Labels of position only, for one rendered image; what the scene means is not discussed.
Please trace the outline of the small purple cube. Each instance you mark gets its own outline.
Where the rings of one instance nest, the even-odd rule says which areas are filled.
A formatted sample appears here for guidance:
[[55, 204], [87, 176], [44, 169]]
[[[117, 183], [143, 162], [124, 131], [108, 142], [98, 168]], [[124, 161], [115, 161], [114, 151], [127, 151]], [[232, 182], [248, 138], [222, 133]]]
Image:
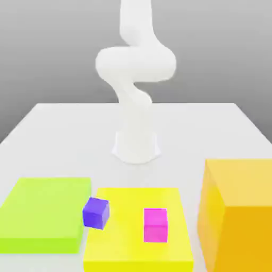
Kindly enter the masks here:
[[86, 227], [103, 230], [110, 216], [109, 201], [90, 197], [82, 210], [83, 224]]

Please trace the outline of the small magenta cube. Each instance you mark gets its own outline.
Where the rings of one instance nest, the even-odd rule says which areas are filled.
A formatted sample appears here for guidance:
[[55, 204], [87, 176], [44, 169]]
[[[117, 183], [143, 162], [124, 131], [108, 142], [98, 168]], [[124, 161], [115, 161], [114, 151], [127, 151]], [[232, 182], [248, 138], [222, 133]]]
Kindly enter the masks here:
[[146, 243], [167, 243], [168, 217], [165, 208], [144, 209], [143, 239]]

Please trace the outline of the large yellow box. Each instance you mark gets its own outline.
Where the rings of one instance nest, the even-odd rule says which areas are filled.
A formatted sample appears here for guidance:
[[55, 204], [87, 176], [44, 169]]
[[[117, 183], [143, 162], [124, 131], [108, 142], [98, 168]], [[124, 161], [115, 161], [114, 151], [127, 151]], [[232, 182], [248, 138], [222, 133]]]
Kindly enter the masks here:
[[[178, 188], [98, 188], [110, 217], [89, 229], [84, 272], [193, 272], [194, 260]], [[168, 241], [144, 242], [144, 209], [165, 208]]]

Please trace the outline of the large lime green box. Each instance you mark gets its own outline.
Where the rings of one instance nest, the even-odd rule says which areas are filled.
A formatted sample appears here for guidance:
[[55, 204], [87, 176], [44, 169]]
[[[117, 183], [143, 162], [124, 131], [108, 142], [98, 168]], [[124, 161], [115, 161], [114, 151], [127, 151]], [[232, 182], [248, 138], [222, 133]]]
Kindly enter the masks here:
[[20, 178], [0, 206], [0, 253], [78, 253], [86, 177]]

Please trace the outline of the large orange box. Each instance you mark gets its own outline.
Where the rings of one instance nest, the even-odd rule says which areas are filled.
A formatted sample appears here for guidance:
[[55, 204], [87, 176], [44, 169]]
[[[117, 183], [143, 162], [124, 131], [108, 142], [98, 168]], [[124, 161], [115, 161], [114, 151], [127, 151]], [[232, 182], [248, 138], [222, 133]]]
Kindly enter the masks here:
[[197, 231], [208, 272], [272, 272], [272, 159], [207, 159]]

